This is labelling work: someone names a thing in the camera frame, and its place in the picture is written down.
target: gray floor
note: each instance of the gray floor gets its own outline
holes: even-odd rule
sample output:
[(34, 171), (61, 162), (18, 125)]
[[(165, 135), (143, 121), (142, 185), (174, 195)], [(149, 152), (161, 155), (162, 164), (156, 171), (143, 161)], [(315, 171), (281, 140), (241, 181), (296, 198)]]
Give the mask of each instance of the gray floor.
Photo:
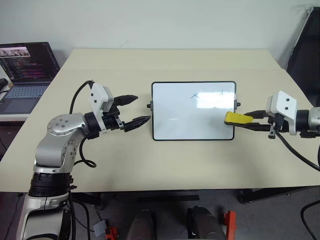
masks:
[[(0, 239), (6, 234), (17, 201), (16, 193), (0, 192)], [(179, 202), (149, 202), (138, 203), (137, 199), (161, 195), (198, 195), (199, 201)], [(186, 225), (187, 208), (203, 206), (215, 216), (232, 210), (237, 216), (237, 240), (311, 240), (300, 219), (301, 208), (320, 198), (320, 189), (312, 188), (293, 193), (291, 196), (279, 196), (259, 202), (240, 204), (237, 201), (235, 190), (199, 190), (199, 191), (171, 191), (171, 192), (120, 192), (106, 193), (103, 198), (108, 200), (107, 207), (100, 212), (103, 219), (118, 227), (120, 239), (126, 239), (130, 224), (135, 214), (141, 209), (157, 212), (158, 240), (188, 238)], [(20, 216), (22, 199), (19, 202), (19, 213), (15, 218), (8, 240), (15, 239), (16, 229)], [(92, 224), (99, 221), (95, 209), (88, 205)], [(75, 206), (77, 218), (86, 223), (85, 212), (78, 205)], [(306, 211), (306, 220), (320, 239), (320, 205)], [(77, 240), (87, 239), (86, 230), (77, 224)]]

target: laptop keyboard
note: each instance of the laptop keyboard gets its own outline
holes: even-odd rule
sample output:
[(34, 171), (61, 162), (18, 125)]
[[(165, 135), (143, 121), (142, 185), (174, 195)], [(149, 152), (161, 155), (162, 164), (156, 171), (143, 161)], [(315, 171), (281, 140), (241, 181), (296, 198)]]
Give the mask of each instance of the laptop keyboard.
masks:
[(6, 99), (40, 98), (48, 86), (15, 86), (5, 96)]

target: red clamp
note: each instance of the red clamp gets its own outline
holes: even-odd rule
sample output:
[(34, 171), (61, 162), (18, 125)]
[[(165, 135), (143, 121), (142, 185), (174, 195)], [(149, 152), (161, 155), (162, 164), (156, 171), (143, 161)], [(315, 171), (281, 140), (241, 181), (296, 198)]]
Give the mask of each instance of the red clamp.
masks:
[(118, 240), (119, 232), (116, 227), (108, 226), (105, 231), (105, 240)]
[(234, 211), (228, 211), (223, 215), (224, 225), (226, 225), (226, 239), (235, 240), (236, 235), (236, 213)]

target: beige tabletop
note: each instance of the beige tabletop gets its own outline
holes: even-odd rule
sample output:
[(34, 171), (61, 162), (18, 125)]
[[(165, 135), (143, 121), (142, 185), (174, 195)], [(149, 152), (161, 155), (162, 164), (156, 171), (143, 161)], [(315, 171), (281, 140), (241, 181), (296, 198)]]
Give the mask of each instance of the beige tabletop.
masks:
[[(119, 107), (122, 121), (150, 115), (151, 84), (156, 81), (235, 81), (238, 113), (263, 110), (282, 90), (312, 106), (292, 78), (266, 50), (76, 49), (50, 84), (0, 162), (0, 191), (26, 192), (35, 149), (50, 119), (69, 112), (77, 88), (87, 80), (108, 86), (114, 96), (139, 99)], [(89, 88), (74, 113), (90, 112)], [(285, 134), (304, 157), (317, 163), (319, 139)], [(72, 176), (78, 192), (235, 189), (312, 186), (320, 174), (292, 155), (267, 132), (236, 128), (231, 141), (154, 141), (151, 120), (139, 129), (114, 130), (83, 147), (96, 168), (78, 164)]]

